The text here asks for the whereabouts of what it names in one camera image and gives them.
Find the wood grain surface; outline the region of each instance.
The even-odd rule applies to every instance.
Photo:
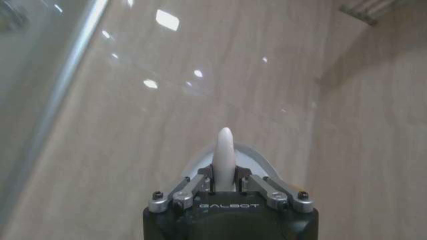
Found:
[[[141,239],[152,192],[228,126],[310,192],[320,239],[425,239],[427,3],[372,28],[340,1],[130,2],[110,1],[2,238]]]

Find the metal bracket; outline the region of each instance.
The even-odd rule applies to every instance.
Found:
[[[152,213],[162,213],[168,209],[169,201],[172,200],[173,194],[184,188],[184,186],[188,184],[188,178],[182,177],[178,180],[178,184],[172,187],[172,189],[165,192],[160,196],[160,198],[150,198],[148,201],[148,210]]]
[[[241,179],[244,192],[258,192],[265,199],[266,206],[282,211],[288,208],[288,196],[277,191],[257,175],[249,175]]]
[[[177,206],[181,210],[185,210],[193,206],[193,196],[197,192],[205,191],[209,189],[210,181],[205,181],[208,178],[202,174],[197,174],[185,187],[173,193],[173,205]]]
[[[308,193],[298,190],[294,186],[288,185],[284,181],[276,178],[264,177],[264,181],[288,196],[289,204],[298,213],[310,213],[313,210],[314,201],[309,199]]]

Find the printed logo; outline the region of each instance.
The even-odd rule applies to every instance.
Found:
[[[198,208],[201,209],[212,209],[212,208],[218,208],[218,209],[246,209],[246,208],[257,208],[260,205],[258,204],[200,204]]]

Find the white curved piece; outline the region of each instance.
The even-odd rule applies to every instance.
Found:
[[[217,140],[212,158],[212,167],[214,190],[233,191],[236,156],[233,146],[233,134],[228,127],[224,127],[217,133]]]

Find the black screw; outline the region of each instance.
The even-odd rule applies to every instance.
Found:
[[[162,198],[162,192],[154,191],[154,192],[152,193],[152,200],[158,200],[158,199],[161,199],[161,198]]]
[[[297,198],[298,198],[300,200],[306,200],[306,199],[308,199],[308,192],[300,191],[300,192],[297,193]]]

